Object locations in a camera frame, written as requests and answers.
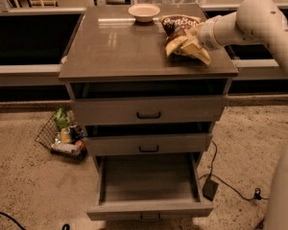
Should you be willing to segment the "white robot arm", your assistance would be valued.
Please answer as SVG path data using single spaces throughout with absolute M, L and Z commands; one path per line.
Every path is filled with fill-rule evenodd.
M 288 22 L 273 0 L 244 0 L 236 12 L 205 22 L 160 20 L 166 54 L 179 52 L 208 64 L 209 52 L 231 44 L 262 44 L 288 77 Z M 273 176 L 264 230 L 288 230 L 288 147 Z

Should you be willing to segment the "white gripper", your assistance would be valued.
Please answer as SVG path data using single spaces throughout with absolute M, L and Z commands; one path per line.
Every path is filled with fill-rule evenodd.
M 211 58 L 207 51 L 214 51 L 222 48 L 222 45 L 217 41 L 214 33 L 214 27 L 218 19 L 219 16 L 207 19 L 198 30 L 198 38 L 193 37 L 187 42 L 185 42 L 187 37 L 183 35 L 168 37 L 165 45 L 166 55 L 170 56 L 185 42 L 181 46 L 181 50 L 189 57 L 197 58 L 208 65 L 211 62 Z

